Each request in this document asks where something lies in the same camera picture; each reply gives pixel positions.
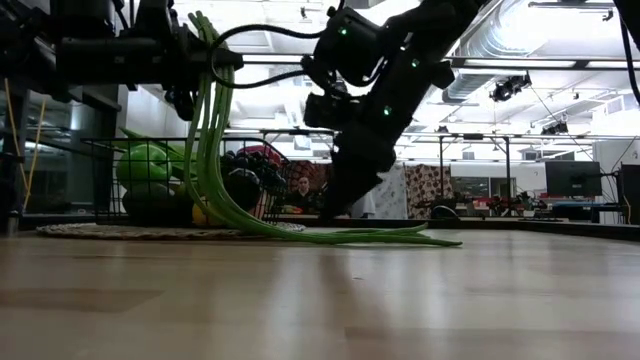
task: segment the green fruit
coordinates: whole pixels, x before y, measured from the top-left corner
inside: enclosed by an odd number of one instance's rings
[[[171,162],[167,153],[155,145],[138,145],[122,155],[116,167],[118,181],[126,189],[134,185],[167,183],[171,178]]]

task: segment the fruit basket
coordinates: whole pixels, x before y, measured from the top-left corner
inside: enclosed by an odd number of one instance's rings
[[[84,139],[91,153],[112,156],[93,158],[93,185],[109,201],[95,202],[99,224],[187,227],[219,226],[205,216],[187,193],[184,179],[197,181],[198,158],[192,156],[190,174],[185,171],[186,138],[149,138],[124,130],[127,138]],[[269,143],[250,137],[225,137],[220,148],[225,189],[236,204],[255,217],[277,221],[282,213],[290,172],[289,160]],[[110,174],[105,167],[110,165]]]

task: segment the person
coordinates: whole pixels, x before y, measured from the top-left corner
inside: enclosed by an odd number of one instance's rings
[[[298,179],[298,187],[289,196],[287,203],[301,208],[305,213],[309,212],[313,207],[313,192],[309,189],[309,178],[303,176]]]

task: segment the ceiling duct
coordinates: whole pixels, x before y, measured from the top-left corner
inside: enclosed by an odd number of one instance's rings
[[[487,16],[478,30],[456,50],[462,57],[526,57],[546,42],[533,28],[533,10],[526,1],[504,0]],[[442,94],[446,103],[462,103],[495,75],[460,74]]]

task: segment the wire basket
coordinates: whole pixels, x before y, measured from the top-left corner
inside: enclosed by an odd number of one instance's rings
[[[185,172],[186,138],[84,139],[91,146],[94,213],[99,224],[185,227],[219,226],[202,213],[188,194],[185,179],[196,187],[197,168],[211,165],[197,158]],[[111,156],[93,156],[108,152]],[[262,139],[225,137],[220,144],[224,185],[236,204],[266,222],[282,213],[290,161]]]

